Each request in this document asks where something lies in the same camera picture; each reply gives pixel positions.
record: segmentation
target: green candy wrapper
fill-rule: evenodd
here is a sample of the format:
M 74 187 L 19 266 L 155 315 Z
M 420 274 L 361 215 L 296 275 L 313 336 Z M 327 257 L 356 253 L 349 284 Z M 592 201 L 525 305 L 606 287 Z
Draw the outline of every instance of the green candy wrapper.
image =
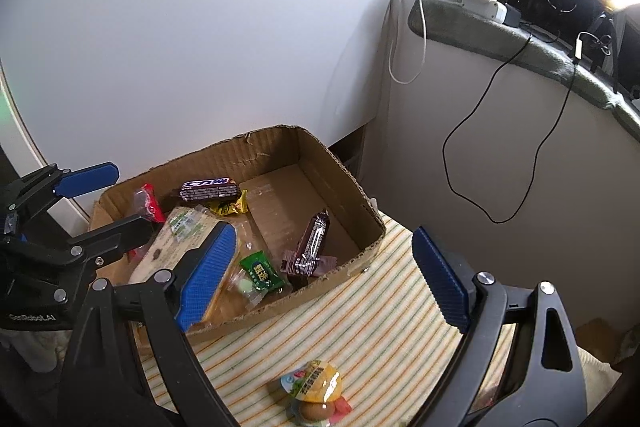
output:
M 244 268 L 256 289 L 262 291 L 274 291 L 285 285 L 284 280 L 278 275 L 276 270 L 267 259 L 262 250 L 252 253 L 240 261 L 240 266 Z

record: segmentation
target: striped fabric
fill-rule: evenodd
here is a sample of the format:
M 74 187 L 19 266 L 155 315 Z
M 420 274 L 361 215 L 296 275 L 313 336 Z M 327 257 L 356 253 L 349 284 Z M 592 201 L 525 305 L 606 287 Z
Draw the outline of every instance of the striped fabric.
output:
M 274 381 L 311 359 L 327 360 L 344 375 L 353 412 L 340 427 L 401 425 L 433 389 L 460 334 L 445 323 L 414 262 L 411 232 L 382 217 L 386 237 L 366 273 L 280 317 L 194 346 L 244 427 L 293 425 L 287 396 Z M 512 327 L 503 328 L 483 389 L 497 384 L 512 335 Z M 143 360 L 143 367 L 156 402 L 174 409 L 155 360 Z

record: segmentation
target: blue gripper pad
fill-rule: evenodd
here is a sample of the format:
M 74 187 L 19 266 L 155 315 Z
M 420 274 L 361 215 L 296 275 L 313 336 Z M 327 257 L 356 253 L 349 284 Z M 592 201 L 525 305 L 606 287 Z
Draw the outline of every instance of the blue gripper pad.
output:
M 175 317 L 182 331 L 200 322 L 235 253 L 236 229 L 227 224 L 182 288 Z
M 444 319 L 460 333 L 466 333 L 469 318 L 468 294 L 423 227 L 414 232 L 411 241 L 414 259 L 427 281 Z
M 120 177 L 118 168 L 111 162 L 94 165 L 79 171 L 64 174 L 56 185 L 56 195 L 63 198 L 75 198 L 100 188 L 110 187 Z

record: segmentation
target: open cardboard box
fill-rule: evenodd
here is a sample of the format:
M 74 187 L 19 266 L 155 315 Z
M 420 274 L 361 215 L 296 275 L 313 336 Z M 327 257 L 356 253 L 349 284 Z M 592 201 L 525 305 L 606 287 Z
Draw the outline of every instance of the open cardboard box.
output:
M 275 301 L 266 299 L 244 314 L 231 292 L 222 292 L 217 310 L 209 309 L 187 332 L 192 344 L 253 326 L 321 296 L 369 266 L 385 235 L 380 215 L 338 160 L 305 129 L 283 125 L 219 142 L 109 188 L 95 204 L 90 227 L 125 217 L 133 192 L 145 183 L 151 183 L 158 200 L 163 200 L 184 182 L 222 176 L 248 191 L 248 226 L 255 234 L 255 250 L 264 247 L 275 260 L 294 249 L 309 219 L 327 208 L 331 224 L 324 255 L 337 257 L 338 266 L 309 286 Z M 123 257 L 98 270 L 98 276 L 125 284 L 131 271 Z M 143 332 L 137 340 L 143 351 L 148 349 Z

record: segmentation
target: silver bolt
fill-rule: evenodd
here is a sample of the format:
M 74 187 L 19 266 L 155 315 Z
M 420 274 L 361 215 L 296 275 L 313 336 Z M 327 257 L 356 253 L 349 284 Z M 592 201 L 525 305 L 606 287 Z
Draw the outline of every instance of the silver bolt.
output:
M 540 289 L 542 290 L 542 293 L 546 293 L 547 295 L 551 295 L 556 291 L 556 288 L 549 281 L 541 282 Z
M 156 282 L 165 283 L 168 282 L 169 279 L 171 279 L 171 272 L 169 270 L 158 270 L 154 274 L 154 281 Z
M 53 292 L 53 298 L 56 302 L 66 301 L 66 292 L 62 288 L 58 288 Z
M 486 286 L 492 285 L 495 282 L 495 277 L 489 272 L 480 272 L 476 277 L 478 277 L 479 282 Z
M 93 288 L 97 292 L 101 292 L 102 290 L 107 288 L 107 279 L 104 279 L 102 277 L 100 277 L 100 279 L 96 279 L 91 285 L 91 288 Z

